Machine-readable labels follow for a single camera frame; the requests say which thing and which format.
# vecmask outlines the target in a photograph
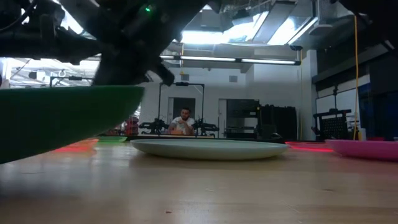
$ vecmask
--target man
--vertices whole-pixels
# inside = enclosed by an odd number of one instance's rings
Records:
[[[195,123],[195,120],[190,118],[190,116],[191,109],[182,108],[181,116],[174,118],[170,124],[169,131],[182,131],[182,133],[185,135],[193,135],[192,125]]]

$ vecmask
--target white plate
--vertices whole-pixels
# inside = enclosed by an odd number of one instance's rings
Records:
[[[212,160],[262,159],[289,148],[285,144],[214,139],[143,139],[132,140],[131,144],[157,156]]]

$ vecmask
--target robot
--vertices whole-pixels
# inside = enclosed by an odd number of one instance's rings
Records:
[[[357,16],[367,14],[397,47],[398,25],[388,18],[397,11],[397,1],[340,3]],[[147,81],[148,70],[171,85],[174,76],[159,55],[171,41],[181,40],[181,31],[205,5],[218,12],[222,0],[2,0],[0,57],[55,58],[77,65],[101,54],[93,85],[140,84]],[[63,8],[95,39],[61,27]]]

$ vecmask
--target white t-shirt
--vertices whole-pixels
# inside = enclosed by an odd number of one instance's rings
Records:
[[[175,124],[177,127],[175,128],[177,131],[182,131],[184,134],[187,134],[187,130],[185,130],[185,125],[180,124],[179,121],[181,121],[181,117],[174,118],[172,121],[172,124]],[[192,118],[187,119],[187,125],[192,126],[195,123],[195,120]]]

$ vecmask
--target doorway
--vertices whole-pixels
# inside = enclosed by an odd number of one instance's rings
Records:
[[[195,98],[169,98],[169,112],[167,113],[167,122],[169,124],[173,121],[174,118],[181,115],[182,108],[190,108],[191,109],[191,118],[195,119]]]

